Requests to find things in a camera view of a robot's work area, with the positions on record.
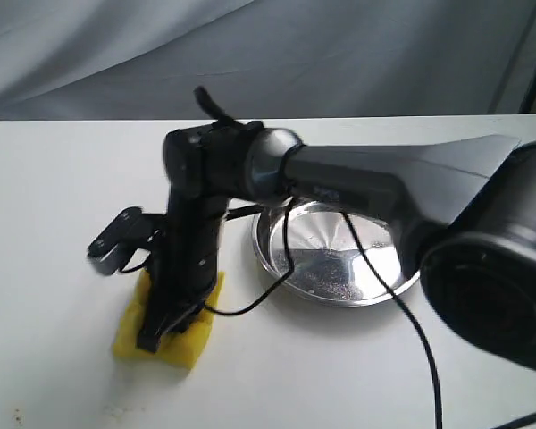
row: yellow sponge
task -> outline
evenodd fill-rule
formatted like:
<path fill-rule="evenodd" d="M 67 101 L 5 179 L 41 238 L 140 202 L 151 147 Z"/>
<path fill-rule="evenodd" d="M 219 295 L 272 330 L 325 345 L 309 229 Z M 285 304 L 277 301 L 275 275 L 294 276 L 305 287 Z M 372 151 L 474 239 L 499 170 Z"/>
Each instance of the yellow sponge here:
<path fill-rule="evenodd" d="M 221 293 L 224 273 L 219 273 L 218 281 L 206 304 L 216 307 Z M 214 315 L 206 310 L 201 311 L 184 333 L 170 333 L 161 339 L 159 350 L 155 354 L 137 349 L 135 343 L 137 333 L 143 322 L 147 304 L 147 294 L 151 287 L 148 273 L 143 270 L 138 278 L 135 294 L 123 314 L 115 342 L 113 355 L 121 359 L 159 359 L 170 365 L 191 369 L 203 349 L 213 328 Z"/>

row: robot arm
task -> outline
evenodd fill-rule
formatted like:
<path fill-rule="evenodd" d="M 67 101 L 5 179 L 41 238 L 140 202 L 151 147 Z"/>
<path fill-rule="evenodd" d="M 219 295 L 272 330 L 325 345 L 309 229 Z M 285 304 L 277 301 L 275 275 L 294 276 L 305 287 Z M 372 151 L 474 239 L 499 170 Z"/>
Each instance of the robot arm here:
<path fill-rule="evenodd" d="M 138 347 L 155 352 L 163 334 L 183 332 L 203 308 L 230 198 L 277 206 L 302 197 L 388 223 L 404 274 L 421 271 L 451 329 L 536 370 L 536 144 L 489 136 L 309 147 L 293 131 L 236 122 L 199 97 L 216 122 L 167 135 L 167 213 L 121 214 L 88 250 L 103 274 L 124 268 L 134 248 L 151 251 Z"/>

